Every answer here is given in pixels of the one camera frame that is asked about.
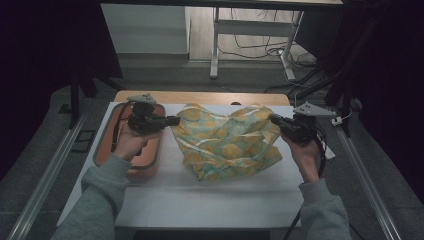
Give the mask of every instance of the white table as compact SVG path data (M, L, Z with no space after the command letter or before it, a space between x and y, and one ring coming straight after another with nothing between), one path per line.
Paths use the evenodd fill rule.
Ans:
M94 166L93 156L107 124L110 104L80 176L62 212L60 224L81 196L80 181ZM184 104L163 104L167 115L175 115ZM204 105L208 110L230 114L243 106ZM292 116L289 106L269 106L283 116ZM303 198L302 182L288 146L279 138L275 144L283 160L249 177L221 182L198 182L182 165L183 155L170 128L164 130L159 170L149 180L131 180L116 226L131 228L278 228L289 226Z

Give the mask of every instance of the dark background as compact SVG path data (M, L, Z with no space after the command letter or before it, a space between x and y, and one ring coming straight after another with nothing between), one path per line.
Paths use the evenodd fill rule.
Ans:
M2 1L0 179L43 121L54 91L77 74L122 77L97 1Z
M361 121L422 202L423 16L420 1L392 1L356 62L354 83ZM344 50L360 22L345 16L325 54ZM0 29L2 178L43 121L51 94L73 74L122 74L96 1L3 1Z

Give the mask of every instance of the yellow floral cloth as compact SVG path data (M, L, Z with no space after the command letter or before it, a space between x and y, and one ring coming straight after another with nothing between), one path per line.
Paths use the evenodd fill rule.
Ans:
M199 181L247 176L282 159L272 146L280 136L268 119L272 111L252 105L229 116L212 113L198 104L187 104L177 116L180 125L171 127Z

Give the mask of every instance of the gray sleeve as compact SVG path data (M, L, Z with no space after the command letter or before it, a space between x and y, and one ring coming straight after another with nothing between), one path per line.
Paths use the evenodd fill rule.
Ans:
M307 239L352 239L343 202L330 194L325 179L299 188L304 198L300 216Z
M113 154L100 167L90 167L83 194L52 239L115 239L115 218L122 208L131 163Z

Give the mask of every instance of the gray floor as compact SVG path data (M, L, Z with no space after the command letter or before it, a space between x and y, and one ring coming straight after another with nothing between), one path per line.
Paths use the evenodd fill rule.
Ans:
M163 91L209 91L209 92L263 92L273 85L287 84L283 78L281 64L221 62L219 78L209 79L208 63L188 62L176 59L121 58L125 80L119 84L130 90ZM308 69L296 70L301 77ZM94 111L89 113L82 130L96 131L113 100L116 91L95 81L99 94L94 100ZM292 87L272 90L272 93L287 93ZM324 93L311 96L312 103L320 105ZM26 201L31 196L48 161L55 152L70 122L68 114L58 114L63 104L69 104L69 88L55 92L45 121L22 153L14 168L0 183L0 239L6 239L19 217ZM84 105L88 99L82 98ZM350 162L329 119L320 119L329 147L337 155L328 162L324 176L330 191L344 201L352 225L365 239L386 239L367 198L358 183ZM357 112L351 116L352 139L364 163L371 173L380 194L387 204L403 239L424 239L424 207L411 191L391 160L363 128ZM74 150L86 146L75 143ZM73 188L87 153L71 152L62 167L43 207L28 234L27 239L48 239L55 230L61 210ZM271 239L280 239L286 229L272 229ZM134 230L118 229L116 239L132 239ZM304 239L305 235L296 229L289 239Z

